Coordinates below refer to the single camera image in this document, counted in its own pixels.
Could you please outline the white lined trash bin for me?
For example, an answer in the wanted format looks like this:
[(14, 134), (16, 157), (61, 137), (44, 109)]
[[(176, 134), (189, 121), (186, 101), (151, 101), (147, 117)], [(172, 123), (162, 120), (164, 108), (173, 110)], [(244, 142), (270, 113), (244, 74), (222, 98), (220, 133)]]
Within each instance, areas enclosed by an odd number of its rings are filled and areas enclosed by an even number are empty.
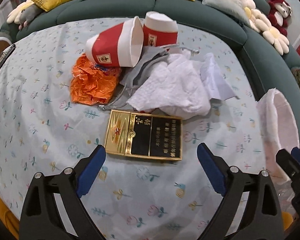
[(273, 183), (282, 185), (290, 178), (277, 164), (276, 154), (281, 149), (290, 152), (300, 146), (292, 108), (285, 96), (276, 88), (269, 89), (256, 103), (256, 108), (266, 156), (266, 169)]

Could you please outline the gold black cigarette box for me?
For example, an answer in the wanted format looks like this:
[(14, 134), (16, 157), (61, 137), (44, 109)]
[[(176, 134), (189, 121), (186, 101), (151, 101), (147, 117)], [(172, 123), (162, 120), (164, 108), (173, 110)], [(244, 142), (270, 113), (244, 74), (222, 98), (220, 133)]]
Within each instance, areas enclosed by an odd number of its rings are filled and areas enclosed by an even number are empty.
[(105, 149), (124, 157), (180, 161), (182, 135), (181, 118), (111, 110)]

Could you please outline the white paper towel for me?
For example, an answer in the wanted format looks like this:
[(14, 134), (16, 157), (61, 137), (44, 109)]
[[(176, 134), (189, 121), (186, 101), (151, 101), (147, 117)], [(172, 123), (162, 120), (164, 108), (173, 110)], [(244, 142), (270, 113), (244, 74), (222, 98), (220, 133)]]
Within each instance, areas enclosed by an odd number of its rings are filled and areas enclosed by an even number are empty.
[(184, 120), (206, 116), (210, 100), (225, 101), (237, 95), (224, 79), (213, 53), (203, 61), (191, 60), (184, 53), (173, 53), (156, 63), (147, 80), (127, 103), (137, 111), (160, 109)]

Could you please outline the orange plastic bag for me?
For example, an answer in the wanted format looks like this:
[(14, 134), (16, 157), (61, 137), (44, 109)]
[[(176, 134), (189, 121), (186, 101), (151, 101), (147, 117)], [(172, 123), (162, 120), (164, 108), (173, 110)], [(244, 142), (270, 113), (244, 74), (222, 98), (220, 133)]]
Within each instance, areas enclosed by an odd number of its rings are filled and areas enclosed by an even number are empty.
[(71, 101), (90, 106), (107, 104), (114, 95), (121, 72), (120, 67), (102, 67), (82, 54), (72, 68)]

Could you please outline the grey drawstring pouch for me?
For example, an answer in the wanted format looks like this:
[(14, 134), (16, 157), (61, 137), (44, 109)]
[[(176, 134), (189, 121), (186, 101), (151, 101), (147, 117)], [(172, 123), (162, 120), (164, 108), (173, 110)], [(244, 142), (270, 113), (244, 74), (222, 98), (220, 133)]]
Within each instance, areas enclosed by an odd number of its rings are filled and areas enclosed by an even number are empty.
[(167, 60), (170, 51), (183, 52), (183, 50), (189, 51), (191, 56), (199, 54), (199, 50), (179, 46), (179, 44), (168, 44), (159, 47), (144, 46), (137, 65), (134, 68), (129, 68), (123, 75), (121, 80), (123, 88), (121, 91), (109, 103), (99, 105), (98, 108), (103, 111), (123, 109), (127, 105), (127, 100), (149, 78), (152, 67), (156, 63)]

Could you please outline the red white paper cup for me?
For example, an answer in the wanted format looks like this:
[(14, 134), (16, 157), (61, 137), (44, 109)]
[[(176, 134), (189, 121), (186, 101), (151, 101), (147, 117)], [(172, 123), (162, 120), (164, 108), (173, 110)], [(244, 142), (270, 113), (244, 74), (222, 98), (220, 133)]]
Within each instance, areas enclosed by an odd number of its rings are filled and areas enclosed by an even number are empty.
[(143, 27), (138, 16), (117, 24), (88, 39), (85, 54), (102, 67), (137, 65), (143, 47)]

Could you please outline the yellow stool cushion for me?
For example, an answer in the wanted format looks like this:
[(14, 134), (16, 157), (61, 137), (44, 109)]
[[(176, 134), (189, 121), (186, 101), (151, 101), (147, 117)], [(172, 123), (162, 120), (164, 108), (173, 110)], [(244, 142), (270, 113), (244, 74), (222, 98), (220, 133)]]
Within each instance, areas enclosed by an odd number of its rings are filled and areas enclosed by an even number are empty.
[(13, 235), (15, 239), (19, 239), (20, 221), (12, 211), (5, 205), (0, 198), (0, 221), (5, 228)]

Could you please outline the dark green sectional sofa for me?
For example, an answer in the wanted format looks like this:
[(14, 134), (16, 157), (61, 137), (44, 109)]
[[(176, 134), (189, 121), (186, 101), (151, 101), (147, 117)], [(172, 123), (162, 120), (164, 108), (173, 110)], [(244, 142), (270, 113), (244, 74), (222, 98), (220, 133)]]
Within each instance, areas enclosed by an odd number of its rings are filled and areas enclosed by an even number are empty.
[[(39, 15), (28, 27), (19, 30), (15, 24), (4, 23), (0, 34), (13, 42), (32, 32), (66, 22), (108, 17), (144, 17), (148, 11), (163, 13), (180, 24), (211, 33), (223, 40), (236, 54), (248, 76), (255, 98), (267, 90), (280, 90), (289, 102), (300, 139), (300, 88), (293, 76), (300, 70), (300, 56), (290, 48), (280, 55), (262, 35), (240, 25), (231, 16), (204, 5), (203, 0), (73, 0), (50, 12)], [(264, 13), (270, 11), (264, 0), (254, 0)]]

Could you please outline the white daisy pillow right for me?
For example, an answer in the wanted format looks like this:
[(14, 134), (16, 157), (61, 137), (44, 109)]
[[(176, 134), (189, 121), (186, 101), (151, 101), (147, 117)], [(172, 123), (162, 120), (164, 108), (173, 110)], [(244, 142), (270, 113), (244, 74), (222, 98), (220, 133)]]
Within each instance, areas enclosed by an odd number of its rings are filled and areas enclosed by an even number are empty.
[(282, 56), (289, 53), (289, 40), (282, 35), (277, 28), (271, 25), (271, 22), (258, 18), (255, 20), (255, 25), (260, 29), (264, 39), (271, 44), (276, 51)]

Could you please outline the white daisy pillow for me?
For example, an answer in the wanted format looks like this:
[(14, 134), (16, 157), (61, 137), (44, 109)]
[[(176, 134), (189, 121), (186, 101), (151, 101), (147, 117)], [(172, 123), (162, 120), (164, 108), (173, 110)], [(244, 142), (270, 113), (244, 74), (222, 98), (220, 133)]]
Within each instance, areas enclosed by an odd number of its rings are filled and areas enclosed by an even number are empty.
[(271, 25), (271, 22), (258, 18), (255, 20), (255, 25), (260, 29), (264, 39), (271, 44), (276, 51), (282, 56), (289, 53), (289, 40), (282, 35), (277, 28)]
[(257, 19), (262, 21), (264, 20), (267, 21), (266, 15), (256, 8), (256, 4), (254, 0), (239, 0), (239, 1), (241, 2), (243, 9), (245, 10), (245, 13), (250, 22), (251, 29), (254, 29), (254, 31), (260, 33), (261, 31), (255, 25), (255, 21)]

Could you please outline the white daisy pillow left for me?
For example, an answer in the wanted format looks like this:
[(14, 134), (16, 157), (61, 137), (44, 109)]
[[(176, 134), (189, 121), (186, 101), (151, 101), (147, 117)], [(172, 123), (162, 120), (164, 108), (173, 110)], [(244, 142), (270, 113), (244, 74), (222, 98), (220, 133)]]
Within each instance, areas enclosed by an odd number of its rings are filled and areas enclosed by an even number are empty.
[(250, 22), (251, 29), (254, 29), (254, 31), (260, 33), (261, 31), (255, 25), (255, 21), (257, 19), (262, 21), (264, 20), (267, 21), (266, 15), (256, 8), (256, 4), (254, 0), (239, 0), (239, 1), (241, 2), (243, 9), (245, 10), (245, 13)]

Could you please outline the red monkey plush toy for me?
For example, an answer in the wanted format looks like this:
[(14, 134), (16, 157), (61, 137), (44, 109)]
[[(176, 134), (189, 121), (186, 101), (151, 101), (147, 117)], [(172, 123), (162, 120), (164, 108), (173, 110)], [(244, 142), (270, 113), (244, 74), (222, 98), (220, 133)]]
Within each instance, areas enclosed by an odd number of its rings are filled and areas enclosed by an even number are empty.
[(268, 20), (282, 35), (287, 37), (287, 28), (292, 14), (291, 6), (285, 0), (269, 0), (268, 4), (270, 6)]

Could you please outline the black remote control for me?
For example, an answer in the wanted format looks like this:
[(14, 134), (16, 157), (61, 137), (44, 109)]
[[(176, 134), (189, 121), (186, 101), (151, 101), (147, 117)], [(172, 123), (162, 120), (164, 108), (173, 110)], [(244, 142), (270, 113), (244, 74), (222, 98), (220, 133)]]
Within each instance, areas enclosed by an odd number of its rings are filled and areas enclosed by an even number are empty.
[(7, 59), (12, 55), (12, 53), (14, 52), (16, 46), (15, 44), (12, 44), (11, 46), (9, 46), (7, 48), (6, 51), (2, 52), (0, 54), (0, 69), (2, 68), (2, 66), (4, 65), (4, 63), (7, 61)]

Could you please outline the grey cushion right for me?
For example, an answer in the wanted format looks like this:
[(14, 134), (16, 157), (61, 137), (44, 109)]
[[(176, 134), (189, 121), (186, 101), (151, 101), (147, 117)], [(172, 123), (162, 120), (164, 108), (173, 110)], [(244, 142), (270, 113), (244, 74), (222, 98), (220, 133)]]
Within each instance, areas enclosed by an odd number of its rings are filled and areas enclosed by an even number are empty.
[(244, 25), (251, 27), (249, 18), (240, 0), (203, 0), (202, 4), (230, 15)]

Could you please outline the grey plush with flower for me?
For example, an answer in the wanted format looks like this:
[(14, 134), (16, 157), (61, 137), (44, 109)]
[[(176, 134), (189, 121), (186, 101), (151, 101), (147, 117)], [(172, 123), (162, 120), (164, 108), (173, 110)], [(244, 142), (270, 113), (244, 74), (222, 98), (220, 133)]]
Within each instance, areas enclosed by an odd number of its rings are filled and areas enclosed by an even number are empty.
[(43, 9), (38, 7), (32, 0), (26, 0), (9, 13), (6, 23), (17, 24), (19, 30), (21, 30), (28, 26), (42, 12)]

